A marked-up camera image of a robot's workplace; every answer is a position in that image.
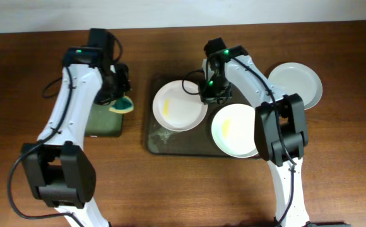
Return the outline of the yellow and green sponge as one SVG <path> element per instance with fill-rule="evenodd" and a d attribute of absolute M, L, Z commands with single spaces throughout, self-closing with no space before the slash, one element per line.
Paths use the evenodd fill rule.
<path fill-rule="evenodd" d="M 117 99 L 109 108 L 110 112 L 117 114 L 127 114 L 134 110 L 134 103 L 128 96 L 123 96 Z"/>

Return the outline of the pinkish white plate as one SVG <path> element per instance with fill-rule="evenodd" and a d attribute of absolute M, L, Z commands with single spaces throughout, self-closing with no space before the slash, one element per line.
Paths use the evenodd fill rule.
<path fill-rule="evenodd" d="M 163 85 L 155 94 L 152 112 L 155 120 L 164 128 L 184 132 L 195 128 L 205 118 L 208 106 L 199 95 L 194 95 L 198 85 L 182 80 Z"/>

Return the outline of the grey-white plate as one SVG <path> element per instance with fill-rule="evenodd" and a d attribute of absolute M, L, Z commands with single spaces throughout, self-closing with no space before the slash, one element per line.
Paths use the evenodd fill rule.
<path fill-rule="evenodd" d="M 322 97 L 322 82 L 315 71 L 297 62 L 286 62 L 276 66 L 269 74 L 268 80 L 288 95 L 298 94 L 304 109 L 317 105 Z"/>

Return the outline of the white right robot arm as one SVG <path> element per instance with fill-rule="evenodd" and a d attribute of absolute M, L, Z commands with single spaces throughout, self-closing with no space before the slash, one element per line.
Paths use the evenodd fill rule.
<path fill-rule="evenodd" d="M 300 171 L 309 142 L 304 103 L 297 94 L 287 95 L 270 83 L 240 45 L 206 44 L 204 81 L 199 95 L 205 104 L 230 99 L 232 86 L 255 110 L 254 142 L 267 161 L 276 195 L 277 226 L 308 226 Z"/>

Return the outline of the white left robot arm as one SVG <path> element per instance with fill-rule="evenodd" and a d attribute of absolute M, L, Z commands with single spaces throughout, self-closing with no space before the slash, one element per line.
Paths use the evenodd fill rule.
<path fill-rule="evenodd" d="M 33 197 L 71 226 L 110 226 L 93 195 L 96 172 L 84 149 L 94 104 L 106 105 L 130 89 L 128 68 L 112 47 L 71 47 L 62 59 L 61 88 L 51 116 L 35 143 L 25 143 L 22 165 Z"/>

